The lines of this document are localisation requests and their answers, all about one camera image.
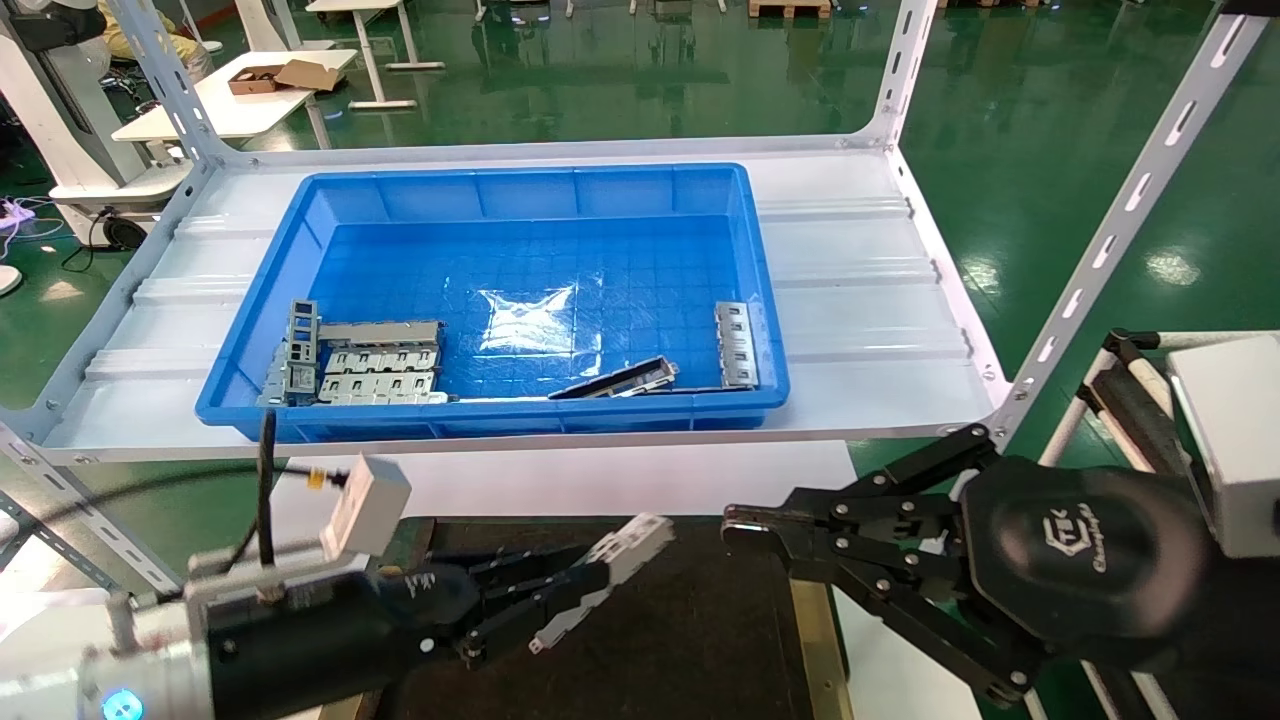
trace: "white machine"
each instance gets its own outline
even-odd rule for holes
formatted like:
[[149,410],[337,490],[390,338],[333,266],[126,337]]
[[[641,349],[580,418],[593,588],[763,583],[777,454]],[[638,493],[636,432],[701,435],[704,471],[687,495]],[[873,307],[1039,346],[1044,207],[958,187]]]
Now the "white machine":
[[[191,164],[110,138],[120,119],[99,86],[109,54],[93,0],[20,1],[0,4],[0,94],[49,165],[49,195],[68,229],[82,245],[108,246],[93,220],[111,206],[150,231]],[[0,287],[15,273],[0,269]]]
[[1197,496],[1229,557],[1280,556],[1280,334],[1169,355],[1203,465]]

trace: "shelf post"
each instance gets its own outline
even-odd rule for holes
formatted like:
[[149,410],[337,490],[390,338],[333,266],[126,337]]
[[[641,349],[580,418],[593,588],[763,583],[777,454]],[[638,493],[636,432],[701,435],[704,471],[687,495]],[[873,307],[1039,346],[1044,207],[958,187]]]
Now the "shelf post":
[[[151,550],[137,541],[123,525],[111,519],[102,509],[93,505],[93,493],[65,468],[51,465],[40,450],[19,438],[9,425],[0,423],[0,454],[4,454],[24,473],[31,475],[50,496],[58,500],[58,507],[76,506],[73,518],[84,523],[91,533],[102,539],[111,552],[120,556],[131,568],[138,571],[152,588],[159,592],[172,592],[180,587],[182,579],[169,569]],[[19,528],[33,527],[36,537],[49,542],[55,552],[87,574],[90,579],[106,589],[114,589],[115,583],[97,569],[81,552],[58,536],[54,536],[38,519],[32,523],[22,518],[26,512],[8,496],[0,495],[0,510],[5,510],[19,523]]]
[[1248,58],[1268,18],[1224,14],[1210,28],[1169,106],[1111,201],[1066,288],[1041,329],[1004,405],[989,420],[996,446],[1004,450],[1047,384],[1102,287],[1129,250],[1138,228],[1187,156],[1196,136]]

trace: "metal shelf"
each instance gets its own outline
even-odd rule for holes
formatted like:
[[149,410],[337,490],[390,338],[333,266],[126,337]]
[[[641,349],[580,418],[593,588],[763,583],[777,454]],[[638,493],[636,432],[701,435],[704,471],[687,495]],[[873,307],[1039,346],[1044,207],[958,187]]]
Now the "metal shelf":
[[[83,503],[79,519],[92,533],[155,588],[173,589],[180,578],[93,506],[70,466],[253,454],[236,430],[202,425],[193,406],[303,177],[689,161],[736,161],[750,173],[792,379],[790,401],[763,428],[307,445],[279,454],[312,456],[306,461],[314,464],[344,462],[356,452],[398,455],[415,484],[411,506],[433,515],[602,515],[718,512],[728,502],[777,503],[796,484],[840,487],[854,474],[835,439],[927,436],[984,420],[1004,447],[1267,18],[1257,15],[1261,0],[1226,0],[1222,12],[1238,14],[1221,15],[1206,33],[1010,384],[897,149],[934,5],[902,0],[876,113],[851,135],[246,154],[211,132],[198,96],[186,92],[186,73],[161,47],[164,31],[150,4],[120,3],[116,19],[145,51],[142,68],[174,117],[192,170],[36,404],[0,407],[0,452],[60,501]],[[1271,4],[1267,12],[1275,12]],[[507,452],[465,452],[494,450]],[[279,488],[273,498],[280,501]],[[282,532],[320,515],[285,502]],[[849,607],[840,614],[852,633],[846,637],[861,637],[859,624],[869,618]],[[860,671],[859,687],[850,687],[860,714],[943,716],[920,705],[937,697],[947,698],[945,716],[978,717],[965,687],[870,625],[878,628],[873,642],[856,643],[868,648],[863,655],[891,644],[900,667],[893,679],[928,676],[931,692],[868,684],[879,675]]]
[[[904,187],[905,164],[896,154],[847,149],[744,156],[713,149],[640,158],[634,151],[645,143],[604,145],[618,154],[539,163],[732,160],[748,168],[791,369],[786,406],[758,430],[328,443],[282,452],[854,439],[933,434],[998,406],[1009,386],[932,218],[920,211],[923,199],[911,199],[913,188]],[[204,425],[193,407],[298,183],[326,170],[476,164],[357,160],[218,172],[38,442],[46,459],[68,464],[251,456],[252,443],[233,429]]]

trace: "white shelf board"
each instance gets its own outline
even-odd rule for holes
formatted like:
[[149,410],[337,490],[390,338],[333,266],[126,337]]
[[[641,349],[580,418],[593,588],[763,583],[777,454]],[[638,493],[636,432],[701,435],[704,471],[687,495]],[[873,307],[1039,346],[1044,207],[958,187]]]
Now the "white shelf board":
[[[732,160],[748,169],[760,215],[791,373],[791,397],[764,427],[324,443],[292,454],[919,436],[982,419],[995,410],[1007,383],[998,368],[991,370],[988,360],[995,354],[932,218],[922,211],[918,188],[909,173],[895,172],[900,155],[850,149],[644,158],[648,163],[708,160]],[[541,165],[635,161],[611,156],[538,160]],[[532,163],[468,161],[465,167]],[[325,170],[460,167],[463,164],[330,163],[219,170],[178,225],[159,265],[136,291],[133,306],[90,363],[84,382],[42,443],[50,460],[251,456],[253,446],[247,439],[229,428],[204,425],[193,407],[298,183]],[[975,363],[975,357],[983,361]],[[280,454],[291,452],[285,447]]]

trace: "metal part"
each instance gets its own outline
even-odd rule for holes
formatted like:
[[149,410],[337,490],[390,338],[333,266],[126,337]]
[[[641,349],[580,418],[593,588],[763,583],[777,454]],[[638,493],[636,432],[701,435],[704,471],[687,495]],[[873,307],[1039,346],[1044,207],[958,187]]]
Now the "metal part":
[[325,377],[320,402],[332,405],[440,405],[449,401],[434,392],[435,373],[361,373]]
[[600,538],[579,561],[579,565],[608,562],[609,587],[584,596],[577,607],[552,618],[547,626],[534,634],[534,639],[529,642],[529,651],[536,655],[554,647],[564,637],[564,633],[577,626],[591,610],[608,600],[613,588],[631,579],[636,570],[653,560],[673,539],[676,539],[676,533],[672,529],[672,521],[649,512],[636,515],[618,532]]
[[440,351],[434,347],[392,346],[389,348],[335,348],[325,363],[326,379],[343,373],[407,373],[434,370]]
[[276,346],[271,355],[271,364],[266,368],[266,378],[262,380],[262,392],[257,396],[259,407],[271,407],[284,404],[284,370],[287,366],[285,355],[288,342]]
[[284,337],[284,401],[289,405],[311,405],[319,389],[316,333],[320,316],[311,300],[294,300],[289,309],[289,327]]
[[751,318],[745,302],[716,304],[716,336],[721,351],[721,378],[724,387],[755,387],[755,343]]
[[636,363],[630,368],[593,378],[585,383],[570,386],[562,391],[553,392],[549,400],[572,400],[582,397],[631,397],[644,395],[652,389],[668,386],[676,382],[676,373],[680,368],[675,363],[668,363],[662,355]]
[[333,348],[401,346],[440,347],[440,327],[435,320],[425,323],[325,323],[320,328],[320,341]]
[[1046,380],[1084,323],[1102,286],[1129,250],[1138,228],[1268,23],[1267,18],[1249,15],[1220,15],[1213,23],[1018,369],[1014,388],[1024,391],[1024,398],[1006,401],[987,423],[1007,429],[998,436],[998,448],[1009,445],[1036,397],[1048,384]]
[[128,593],[115,592],[106,601],[106,615],[111,621],[111,651],[129,655],[138,650],[138,635],[133,623],[133,605]]

